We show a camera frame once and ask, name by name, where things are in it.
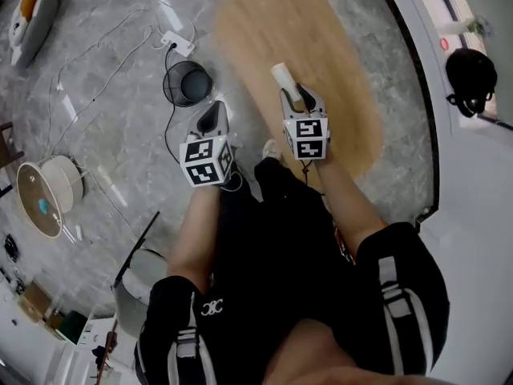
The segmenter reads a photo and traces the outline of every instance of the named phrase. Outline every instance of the person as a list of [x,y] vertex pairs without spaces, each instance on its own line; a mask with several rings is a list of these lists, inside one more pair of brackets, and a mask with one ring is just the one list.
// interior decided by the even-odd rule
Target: person
[[393,374],[425,374],[442,351],[438,267],[329,149],[315,167],[330,212],[274,140],[254,169],[263,202],[240,173],[194,190],[135,350],[142,384],[434,383]]

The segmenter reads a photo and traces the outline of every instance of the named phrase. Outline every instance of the foot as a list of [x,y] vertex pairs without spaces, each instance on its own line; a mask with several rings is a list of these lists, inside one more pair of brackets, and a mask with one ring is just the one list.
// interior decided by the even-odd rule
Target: foot
[[264,149],[262,150],[262,160],[267,157],[276,158],[281,162],[281,151],[274,139],[267,140],[267,143],[265,143]]

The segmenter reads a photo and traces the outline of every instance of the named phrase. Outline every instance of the gray tile floor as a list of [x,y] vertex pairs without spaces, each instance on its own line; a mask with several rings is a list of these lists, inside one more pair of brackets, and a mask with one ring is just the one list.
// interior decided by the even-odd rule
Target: gray tile floor
[[[237,159],[252,181],[252,167],[260,159],[268,137],[248,93],[212,43],[212,21],[219,0],[168,0],[182,18],[196,26],[197,48],[192,56],[214,78],[208,99],[222,99],[231,115],[232,133],[240,146]],[[412,60],[398,26],[384,0],[329,0],[347,30],[366,70],[379,104],[384,130],[382,158],[358,183],[387,221],[412,221],[433,204],[433,168],[430,137],[422,94]],[[169,156],[163,133],[171,108],[162,93],[165,50],[160,45],[159,23],[169,29],[156,0],[61,0],[55,24],[32,66],[10,67],[7,37],[17,0],[0,8],[0,122],[14,121],[16,147],[26,159],[46,156],[70,123],[101,90],[108,76],[152,26],[149,40],[128,57],[105,92],[79,114],[56,146],[56,152],[73,156],[87,167],[115,208],[85,176],[87,193],[66,217],[67,224],[83,227],[85,240],[72,245],[64,236],[42,237],[26,222],[16,192],[0,200],[0,232],[11,233],[22,251],[18,268],[35,278],[64,308],[88,313],[94,303],[112,306],[109,285],[123,260],[156,210],[161,217],[147,238],[148,248],[165,253],[176,240],[191,195],[180,168]],[[98,47],[59,68],[82,53],[131,11],[135,12]],[[192,37],[184,20],[180,32]],[[179,55],[172,60],[178,61]],[[48,101],[51,126],[49,132]],[[194,107],[207,107],[208,101]],[[177,109],[168,133],[177,152],[184,137],[190,109]],[[3,173],[14,179],[16,164]],[[6,264],[0,255],[0,263]]]

